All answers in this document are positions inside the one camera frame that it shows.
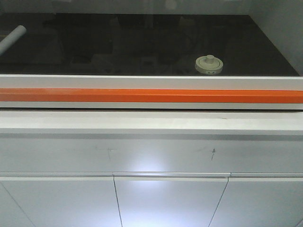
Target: white frame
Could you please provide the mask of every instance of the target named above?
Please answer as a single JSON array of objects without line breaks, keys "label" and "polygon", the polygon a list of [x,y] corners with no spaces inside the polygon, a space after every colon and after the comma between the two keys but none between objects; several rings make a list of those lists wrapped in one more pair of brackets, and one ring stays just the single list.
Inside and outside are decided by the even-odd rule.
[{"label": "white frame", "polygon": [[[0,88],[291,90],[303,77],[0,75]],[[303,104],[0,102],[0,108],[142,108],[302,110]]]}]

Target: orange stripe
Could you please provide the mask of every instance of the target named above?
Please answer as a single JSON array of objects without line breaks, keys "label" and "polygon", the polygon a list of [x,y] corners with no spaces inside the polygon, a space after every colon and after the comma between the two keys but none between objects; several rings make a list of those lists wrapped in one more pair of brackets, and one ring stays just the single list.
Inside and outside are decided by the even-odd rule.
[{"label": "orange stripe", "polygon": [[303,91],[0,88],[0,101],[303,103]]}]

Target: white pipe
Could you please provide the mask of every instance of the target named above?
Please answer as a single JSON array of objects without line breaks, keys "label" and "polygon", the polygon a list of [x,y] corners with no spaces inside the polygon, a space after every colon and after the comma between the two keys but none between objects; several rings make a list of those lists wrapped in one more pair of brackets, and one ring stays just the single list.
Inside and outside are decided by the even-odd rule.
[{"label": "white pipe", "polygon": [[18,41],[18,39],[21,38],[26,32],[27,32],[27,29],[24,26],[19,25],[8,36],[6,36],[0,42],[0,56],[7,49],[9,49],[16,41]]}]

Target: white cabinet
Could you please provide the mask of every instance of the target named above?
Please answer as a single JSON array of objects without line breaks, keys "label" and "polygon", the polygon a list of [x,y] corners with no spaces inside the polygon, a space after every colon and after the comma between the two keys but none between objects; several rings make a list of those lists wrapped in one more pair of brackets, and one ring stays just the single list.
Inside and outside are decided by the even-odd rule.
[{"label": "white cabinet", "polygon": [[207,227],[227,178],[115,177],[123,227]]},{"label": "white cabinet", "polygon": [[2,184],[0,184],[0,226],[34,227]]},{"label": "white cabinet", "polygon": [[6,179],[3,185],[36,227],[121,227],[113,177]]},{"label": "white cabinet", "polygon": [[303,219],[303,178],[230,178],[210,227],[294,227]]},{"label": "white cabinet", "polygon": [[303,172],[302,138],[184,135],[106,140],[103,144],[111,148],[113,171],[119,172]]},{"label": "white cabinet", "polygon": [[109,172],[106,146],[78,135],[1,135],[0,172]]}]

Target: round valve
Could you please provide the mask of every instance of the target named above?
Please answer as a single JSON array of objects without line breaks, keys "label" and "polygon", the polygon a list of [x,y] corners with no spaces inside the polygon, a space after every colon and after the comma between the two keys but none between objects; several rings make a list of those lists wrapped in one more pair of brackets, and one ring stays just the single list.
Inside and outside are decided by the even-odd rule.
[{"label": "round valve", "polygon": [[213,55],[207,55],[197,58],[195,68],[203,74],[216,75],[222,72],[223,62]]}]

